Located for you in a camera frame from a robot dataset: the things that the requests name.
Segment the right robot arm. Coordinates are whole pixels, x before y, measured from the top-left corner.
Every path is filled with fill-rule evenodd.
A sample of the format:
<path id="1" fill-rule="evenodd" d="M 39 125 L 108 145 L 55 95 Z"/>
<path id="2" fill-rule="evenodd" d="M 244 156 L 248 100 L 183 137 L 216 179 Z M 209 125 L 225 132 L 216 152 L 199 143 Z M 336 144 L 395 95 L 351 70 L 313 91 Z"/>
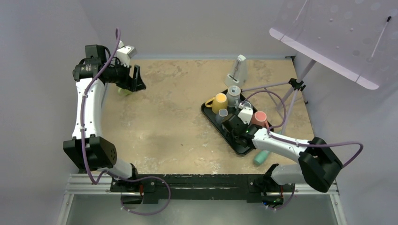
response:
<path id="1" fill-rule="evenodd" d="M 222 125 L 237 144 L 266 150 L 295 162 L 293 165 L 273 165 L 266 172 L 263 184 L 270 191 L 285 184 L 305 183 L 326 193 L 343 168 L 329 147 L 316 144 L 317 137 L 310 141 L 289 138 L 259 125 L 245 124 L 236 115 L 229 115 Z"/>

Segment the light green mug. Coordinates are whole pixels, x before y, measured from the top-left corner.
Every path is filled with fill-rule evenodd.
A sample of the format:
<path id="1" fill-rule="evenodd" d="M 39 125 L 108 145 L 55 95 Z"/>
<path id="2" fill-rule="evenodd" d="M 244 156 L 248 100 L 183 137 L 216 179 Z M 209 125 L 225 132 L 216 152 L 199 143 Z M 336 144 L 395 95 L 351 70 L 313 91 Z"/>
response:
<path id="1" fill-rule="evenodd" d="M 128 96 L 128 95 L 132 94 L 132 91 L 119 88 L 118 91 L 117 91 L 117 93 L 118 93 L 120 96 Z"/>

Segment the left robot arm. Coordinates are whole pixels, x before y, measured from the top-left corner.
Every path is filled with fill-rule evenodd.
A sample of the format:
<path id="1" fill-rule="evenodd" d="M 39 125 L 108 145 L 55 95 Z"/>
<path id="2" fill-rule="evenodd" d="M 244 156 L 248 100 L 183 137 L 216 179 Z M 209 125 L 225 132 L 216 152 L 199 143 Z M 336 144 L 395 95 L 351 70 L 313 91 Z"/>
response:
<path id="1" fill-rule="evenodd" d="M 78 94 L 77 119 L 71 140 L 63 142 L 63 150 L 80 170 L 105 171 L 122 179 L 129 192 L 140 185 L 135 167 L 121 160 L 116 147 L 103 137 L 102 105 L 109 83 L 121 90 L 136 92 L 146 89 L 140 66 L 130 65 L 137 53 L 135 47 L 120 43 L 115 54 L 103 45 L 85 46 L 85 58 L 73 70 Z"/>

